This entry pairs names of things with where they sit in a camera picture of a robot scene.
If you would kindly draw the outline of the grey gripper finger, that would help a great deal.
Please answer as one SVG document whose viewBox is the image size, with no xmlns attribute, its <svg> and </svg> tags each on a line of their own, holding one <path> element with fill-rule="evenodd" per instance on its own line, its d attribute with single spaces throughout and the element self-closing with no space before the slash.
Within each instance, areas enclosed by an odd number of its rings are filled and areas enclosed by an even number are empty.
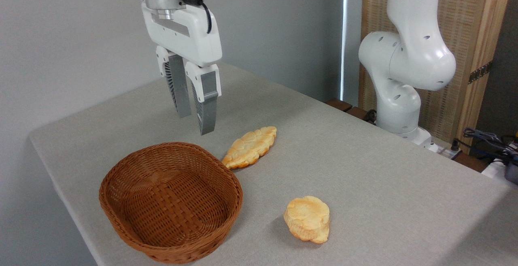
<svg viewBox="0 0 518 266">
<path fill-rule="evenodd" d="M 192 83 L 200 134 L 213 132 L 217 116 L 217 98 L 221 96 L 218 65 L 201 68 L 192 62 L 187 62 L 185 71 Z"/>
<path fill-rule="evenodd" d="M 157 46 L 156 54 L 159 72 L 166 78 L 179 117 L 191 115 L 183 58 L 162 46 Z"/>
</svg>

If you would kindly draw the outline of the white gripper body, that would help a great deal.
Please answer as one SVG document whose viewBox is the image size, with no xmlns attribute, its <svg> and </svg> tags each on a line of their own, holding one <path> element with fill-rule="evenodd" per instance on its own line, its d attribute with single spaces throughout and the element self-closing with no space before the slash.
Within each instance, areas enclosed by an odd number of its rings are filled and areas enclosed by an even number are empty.
<svg viewBox="0 0 518 266">
<path fill-rule="evenodd" d="M 141 0 L 151 40 L 200 67 L 222 58 L 215 16 L 204 0 Z"/>
</svg>

